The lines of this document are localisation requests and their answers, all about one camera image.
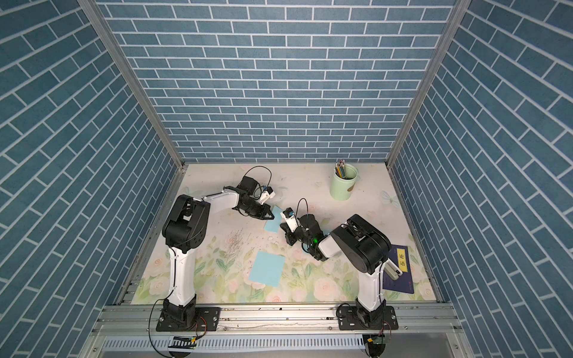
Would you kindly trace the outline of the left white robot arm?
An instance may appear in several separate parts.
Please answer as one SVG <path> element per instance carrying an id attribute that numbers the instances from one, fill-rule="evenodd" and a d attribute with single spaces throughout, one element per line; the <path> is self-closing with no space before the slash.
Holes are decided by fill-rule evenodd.
<path id="1" fill-rule="evenodd" d="M 162 228 L 162 235 L 170 249 L 170 294 L 163 300 L 157 331 L 189 331 L 201 319 L 196 308 L 194 287 L 196 251 L 207 235 L 212 214 L 222 210 L 237 210 L 259 220 L 275 218 L 267 200 L 275 196 L 270 186 L 254 197 L 257 186 L 226 186 L 222 192 L 193 198 L 179 195 Z"/>

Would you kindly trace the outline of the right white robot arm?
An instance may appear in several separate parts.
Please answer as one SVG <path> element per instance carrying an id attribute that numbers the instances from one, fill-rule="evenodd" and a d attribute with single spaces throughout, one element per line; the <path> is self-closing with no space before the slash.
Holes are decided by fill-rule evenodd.
<path id="1" fill-rule="evenodd" d="M 389 253 L 392 244 L 379 229 L 355 214 L 340 226 L 325 234 L 313 214 L 297 218 L 292 209 L 281 213 L 286 242 L 297 242 L 317 261 L 344 254 L 359 271 L 359 293 L 352 313 L 366 329 L 396 329 L 398 323 L 383 297 L 383 274 L 398 280 L 405 270 L 394 263 Z"/>

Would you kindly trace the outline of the light blue square paper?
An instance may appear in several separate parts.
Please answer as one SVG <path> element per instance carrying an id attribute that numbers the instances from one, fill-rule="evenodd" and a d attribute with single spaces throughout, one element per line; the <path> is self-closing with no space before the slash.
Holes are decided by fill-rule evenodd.
<path id="1" fill-rule="evenodd" d="M 280 209 L 280 207 L 278 206 L 274 206 L 272 208 L 272 214 L 274 216 L 274 218 L 272 220 L 269 220 L 265 225 L 264 225 L 264 230 L 270 233 L 277 233 L 279 231 L 280 228 L 280 224 L 282 222 L 282 209 Z"/>

